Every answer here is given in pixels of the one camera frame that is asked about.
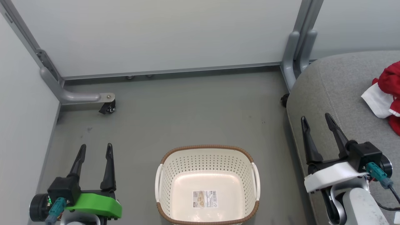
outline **gray fabric sofa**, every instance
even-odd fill
[[[325,122],[330,113],[347,138],[359,143],[370,141],[392,162],[394,188],[400,193],[400,137],[386,119],[377,118],[360,97],[379,77],[383,69],[400,61],[400,51],[376,51],[342,54],[313,62],[297,79],[287,101],[287,113],[298,156],[307,175],[306,157],[301,132],[301,116],[311,127],[311,135],[325,160],[336,159],[338,148]],[[387,207],[400,207],[389,190],[378,182],[370,185],[372,196]],[[310,195],[316,222],[328,224],[321,193]],[[390,224],[394,212],[382,210]]]

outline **white board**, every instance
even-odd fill
[[[0,15],[0,211],[2,224],[27,224],[58,100],[3,15]]]
[[[399,0],[324,0],[311,59],[368,50],[400,50]]]
[[[301,0],[12,0],[61,76],[280,62]]]

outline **basket handle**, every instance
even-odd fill
[[[160,202],[160,194],[159,194],[159,189],[160,189],[160,174],[162,170],[162,164],[158,166],[157,173],[156,173],[156,182],[154,184],[154,193],[156,196],[156,201]]]
[[[251,163],[253,166],[254,174],[256,175],[256,201],[260,200],[261,195],[261,184],[260,184],[260,174],[258,173],[258,169],[255,163]]]

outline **robotic arm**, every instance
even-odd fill
[[[114,153],[107,145],[106,171],[100,190],[82,191],[80,170],[85,161],[86,145],[82,145],[67,177],[56,177],[46,194],[37,194],[29,206],[32,221],[52,225],[106,225],[108,220],[122,217],[122,206],[115,198]]]
[[[370,142],[349,141],[329,113],[325,119],[339,148],[338,159],[328,161],[318,152],[306,118],[301,118],[308,165],[308,176],[304,178],[307,192],[321,192],[330,224],[388,224],[369,192],[368,178],[376,179],[385,189],[394,192],[390,180],[392,164]]]

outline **pile of clothes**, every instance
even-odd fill
[[[378,118],[389,118],[389,125],[400,136],[400,61],[373,79],[361,97]]]

